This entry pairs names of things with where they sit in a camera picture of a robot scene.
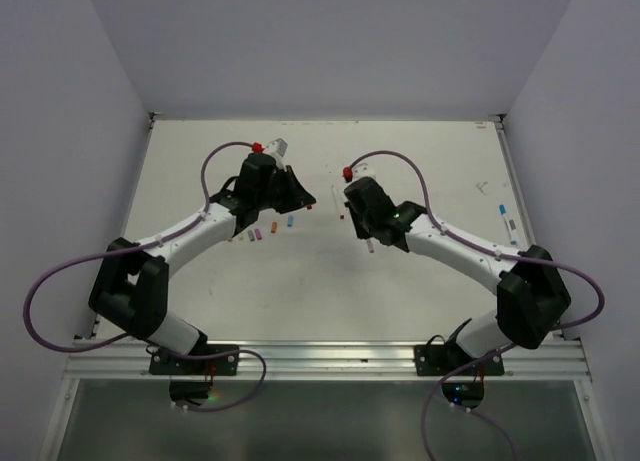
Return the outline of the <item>white pen blue cap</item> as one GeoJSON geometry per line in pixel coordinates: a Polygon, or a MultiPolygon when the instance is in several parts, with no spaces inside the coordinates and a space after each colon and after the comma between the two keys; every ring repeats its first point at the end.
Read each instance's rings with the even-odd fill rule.
{"type": "Polygon", "coordinates": [[[518,233],[517,233],[517,227],[516,227],[515,230],[511,230],[510,229],[509,220],[513,220],[513,219],[510,217],[510,215],[509,215],[509,213],[508,213],[508,211],[506,209],[506,206],[504,204],[500,204],[499,205],[499,212],[500,212],[500,216],[501,216],[501,218],[503,220],[503,223],[505,225],[505,229],[506,229],[506,231],[508,233],[509,243],[512,246],[518,246],[519,245],[519,237],[518,237],[518,233]]]}

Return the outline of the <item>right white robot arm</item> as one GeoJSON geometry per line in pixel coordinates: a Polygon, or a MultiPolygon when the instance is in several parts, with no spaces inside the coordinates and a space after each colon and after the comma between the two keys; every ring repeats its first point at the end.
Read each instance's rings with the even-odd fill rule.
{"type": "Polygon", "coordinates": [[[480,241],[480,250],[437,227],[425,207],[393,203],[377,181],[365,176],[344,189],[356,235],[421,255],[467,276],[496,297],[496,307],[464,321],[446,340],[451,370],[468,373],[481,357],[509,344],[534,350],[555,328],[571,303],[550,254],[539,246],[525,252],[480,241]]]}

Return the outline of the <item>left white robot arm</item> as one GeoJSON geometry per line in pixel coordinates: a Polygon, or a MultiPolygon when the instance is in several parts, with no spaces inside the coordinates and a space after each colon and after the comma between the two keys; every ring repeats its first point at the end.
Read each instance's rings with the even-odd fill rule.
{"type": "Polygon", "coordinates": [[[239,235],[261,212],[288,214],[315,203],[291,166],[273,154],[252,153],[238,175],[218,192],[205,194],[203,207],[191,217],[139,242],[112,242],[89,307],[125,334],[172,351],[173,362],[185,373],[197,373],[207,364],[207,336],[169,311],[171,277],[208,249],[239,235]]]}

